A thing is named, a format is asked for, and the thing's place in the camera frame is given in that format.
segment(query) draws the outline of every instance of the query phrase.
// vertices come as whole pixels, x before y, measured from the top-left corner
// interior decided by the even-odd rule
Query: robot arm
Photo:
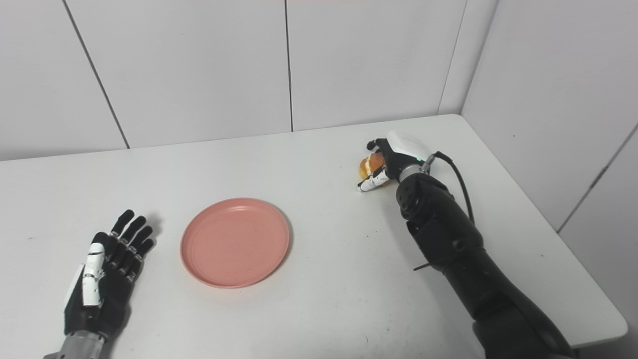
[[[155,244],[148,238],[152,229],[144,226],[143,216],[124,231],[134,216],[127,210],[111,233],[100,232],[93,238],[64,308],[66,338],[61,350],[45,359],[98,359],[104,343],[124,327],[133,283]]]
[[[399,181],[396,199],[408,231],[428,265],[443,273],[475,320],[473,331],[488,358],[575,358],[554,323],[489,257],[481,233],[447,187],[428,175],[427,161],[433,159],[410,161],[404,151],[398,153],[382,140],[375,143],[390,159],[385,170]]]

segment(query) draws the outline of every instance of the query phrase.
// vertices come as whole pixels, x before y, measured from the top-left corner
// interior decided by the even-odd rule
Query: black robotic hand
[[[108,340],[123,327],[133,284],[144,256],[155,245],[146,218],[125,211],[110,234],[100,232],[91,242],[82,274],[64,309],[64,334],[86,331]]]

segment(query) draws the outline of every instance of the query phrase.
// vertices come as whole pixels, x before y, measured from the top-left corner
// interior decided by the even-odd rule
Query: white table
[[[0,348],[39,358],[62,343],[64,296],[97,231],[126,208],[158,245],[113,359],[482,358],[471,319],[404,228],[396,185],[356,191],[368,140],[420,137],[459,166],[488,252],[569,343],[622,336],[621,314],[460,116],[0,162]],[[432,174],[462,199],[454,173]],[[181,235],[206,206],[256,197],[289,219],[279,269],[243,289],[190,277]]]

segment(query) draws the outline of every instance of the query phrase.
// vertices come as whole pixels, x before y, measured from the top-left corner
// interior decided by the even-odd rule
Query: wall seam
[[[122,136],[122,140],[124,140],[124,144],[126,145],[126,148],[131,149],[131,146],[129,146],[128,140],[126,139],[126,136],[124,134],[124,130],[122,129],[122,126],[120,125],[120,122],[117,119],[117,116],[115,115],[115,110],[113,110],[111,101],[108,99],[107,90],[104,88],[104,85],[102,84],[102,80],[100,79],[100,76],[98,75],[97,69],[95,69],[95,64],[93,63],[93,60],[91,59],[91,55],[89,55],[89,50],[87,49],[86,44],[84,43],[84,39],[82,39],[82,35],[80,34],[80,30],[78,29],[78,26],[75,23],[75,19],[73,18],[73,15],[71,14],[71,9],[69,9],[69,5],[66,3],[66,0],[62,0],[62,3],[64,4],[64,8],[66,9],[67,15],[69,15],[69,19],[71,20],[71,24],[73,25],[75,34],[78,36],[78,40],[80,40],[82,50],[84,50],[84,55],[86,55],[87,60],[89,60],[89,65],[91,65],[91,70],[93,71],[93,75],[95,75],[95,79],[98,81],[98,85],[100,86],[100,89],[102,90],[104,99],[107,101],[108,109],[111,111],[111,115],[113,116],[113,119],[115,120],[117,129],[119,130],[119,133]]]

